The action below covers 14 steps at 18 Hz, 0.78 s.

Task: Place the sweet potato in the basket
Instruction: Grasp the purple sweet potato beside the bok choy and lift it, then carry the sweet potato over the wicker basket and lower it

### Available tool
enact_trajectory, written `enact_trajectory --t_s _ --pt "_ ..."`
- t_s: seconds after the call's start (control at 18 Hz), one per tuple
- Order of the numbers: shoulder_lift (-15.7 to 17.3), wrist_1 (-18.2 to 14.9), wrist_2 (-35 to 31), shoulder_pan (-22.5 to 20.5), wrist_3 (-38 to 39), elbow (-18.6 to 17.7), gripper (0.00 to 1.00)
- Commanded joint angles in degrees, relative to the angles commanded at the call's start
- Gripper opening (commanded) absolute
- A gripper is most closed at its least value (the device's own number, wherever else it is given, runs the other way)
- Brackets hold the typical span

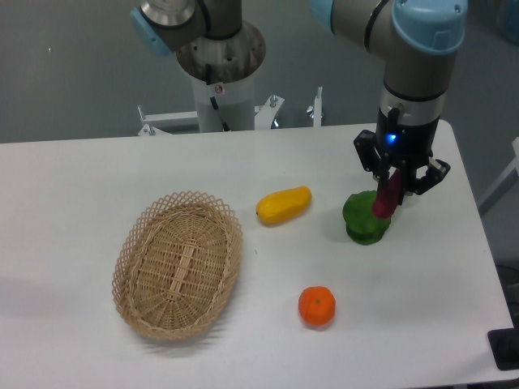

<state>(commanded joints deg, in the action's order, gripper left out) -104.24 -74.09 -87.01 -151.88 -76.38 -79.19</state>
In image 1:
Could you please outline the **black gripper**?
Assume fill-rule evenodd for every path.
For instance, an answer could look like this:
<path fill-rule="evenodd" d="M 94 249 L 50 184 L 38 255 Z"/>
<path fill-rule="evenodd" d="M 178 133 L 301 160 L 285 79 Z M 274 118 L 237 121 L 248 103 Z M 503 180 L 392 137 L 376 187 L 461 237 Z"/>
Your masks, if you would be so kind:
<path fill-rule="evenodd" d="M 401 169 L 404 166 L 410 172 L 416 172 L 427 166 L 425 174 L 414 177 L 406 190 L 411 195 L 423 195 L 440 184 L 451 166 L 447 162 L 432 157 L 432 144 L 439 118 L 418 126 L 407 126 L 398 122 L 399 115 L 378 112 L 375 133 L 362 130 L 354 139 L 363 169 L 372 173 L 378 182 L 377 190 L 386 188 L 390 166 Z"/>

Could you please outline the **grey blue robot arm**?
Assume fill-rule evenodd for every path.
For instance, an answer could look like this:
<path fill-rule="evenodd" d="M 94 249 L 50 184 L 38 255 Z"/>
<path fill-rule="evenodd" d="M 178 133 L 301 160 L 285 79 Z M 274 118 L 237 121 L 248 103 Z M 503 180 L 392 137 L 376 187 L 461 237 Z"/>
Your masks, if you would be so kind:
<path fill-rule="evenodd" d="M 378 191 L 398 198 L 439 184 L 449 165 L 431 150 L 453 66 L 465 36 L 465 1 L 313 1 L 316 22 L 384 61 L 375 131 L 354 140 Z M 200 85 L 201 130 L 247 130 L 252 107 L 229 94 L 265 56 L 264 40 L 242 17 L 239 1 L 142 1 L 131 11 L 141 39 L 174 53 Z"/>

